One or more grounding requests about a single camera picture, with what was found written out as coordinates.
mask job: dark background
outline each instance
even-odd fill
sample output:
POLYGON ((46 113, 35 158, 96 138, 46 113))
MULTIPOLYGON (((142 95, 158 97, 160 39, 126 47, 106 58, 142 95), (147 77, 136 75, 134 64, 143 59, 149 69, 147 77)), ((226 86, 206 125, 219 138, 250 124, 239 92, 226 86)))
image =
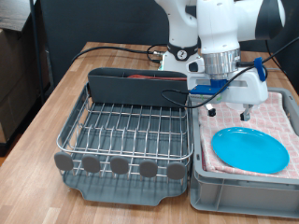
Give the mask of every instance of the dark background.
MULTIPOLYGON (((299 36, 299 1, 282 0, 286 26, 269 41, 276 51, 299 36)), ((86 42, 153 45, 168 42, 168 18, 154 0, 41 0, 54 84, 86 42)), ((195 14, 194 7, 187 12, 195 14)), ((266 51, 264 41, 241 43, 241 50, 266 51)), ((278 55, 278 61, 299 91, 299 42, 278 55)))

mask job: pink towel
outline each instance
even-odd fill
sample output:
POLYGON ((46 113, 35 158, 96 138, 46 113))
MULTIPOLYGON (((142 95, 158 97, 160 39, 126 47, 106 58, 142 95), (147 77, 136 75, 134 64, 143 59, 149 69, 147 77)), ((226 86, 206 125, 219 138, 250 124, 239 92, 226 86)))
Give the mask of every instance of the pink towel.
POLYGON ((214 106, 217 113, 214 118, 207 115, 205 108, 202 106, 199 108, 200 135, 206 163, 203 165, 204 170, 239 175, 299 178, 299 137, 294 132, 283 110, 282 95, 280 93, 269 92, 268 100, 260 105, 259 109, 251 111, 251 119, 247 122, 240 120, 240 111, 230 109, 225 103, 214 106), (251 128, 276 138, 289 151, 289 165, 283 171, 273 175, 248 172, 227 165, 215 154, 211 140, 219 130, 231 127, 251 128))

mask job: wooden table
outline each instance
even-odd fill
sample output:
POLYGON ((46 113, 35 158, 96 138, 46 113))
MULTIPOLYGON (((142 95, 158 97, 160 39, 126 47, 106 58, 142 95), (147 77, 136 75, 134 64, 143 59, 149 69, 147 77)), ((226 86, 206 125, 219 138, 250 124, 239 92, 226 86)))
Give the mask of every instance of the wooden table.
MULTIPOLYGON (((88 43, 85 49, 111 44, 88 43)), ((146 50, 148 46, 113 45, 146 50)), ((260 53, 243 52, 243 61, 260 53)), ((189 192, 161 201, 156 207, 84 201, 62 181, 53 156, 56 138, 72 110, 87 74, 97 67, 157 69, 146 55, 103 49, 77 59, 0 169, 0 223, 296 223, 296 220, 199 212, 189 192)), ((298 95, 284 75, 270 72, 268 84, 298 95)))

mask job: blue plastic plate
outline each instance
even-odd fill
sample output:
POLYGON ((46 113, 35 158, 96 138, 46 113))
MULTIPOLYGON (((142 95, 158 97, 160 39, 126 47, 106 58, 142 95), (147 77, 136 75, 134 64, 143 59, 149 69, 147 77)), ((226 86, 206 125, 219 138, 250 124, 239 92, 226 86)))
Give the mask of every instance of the blue plastic plate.
POLYGON ((278 140, 248 128, 223 129, 214 135, 212 146, 230 166, 261 174, 277 173, 290 161, 289 152, 278 140))

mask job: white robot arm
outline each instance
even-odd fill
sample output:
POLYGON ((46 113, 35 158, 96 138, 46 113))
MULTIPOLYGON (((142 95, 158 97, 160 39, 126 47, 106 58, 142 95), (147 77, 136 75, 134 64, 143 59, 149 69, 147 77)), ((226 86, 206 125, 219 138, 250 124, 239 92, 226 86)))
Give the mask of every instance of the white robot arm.
MULTIPOLYGON (((185 12, 185 7, 195 1, 156 2, 168 14, 170 27, 163 70, 186 74, 190 97, 200 103, 244 69, 237 66, 241 62, 240 41, 273 38, 285 23, 280 0, 197 0, 197 22, 185 12), (201 39, 202 57, 197 54, 197 36, 201 39)), ((247 110, 241 118, 248 120, 250 109, 267 97, 261 68, 260 72, 253 68, 232 81, 211 103, 243 104, 247 110)))

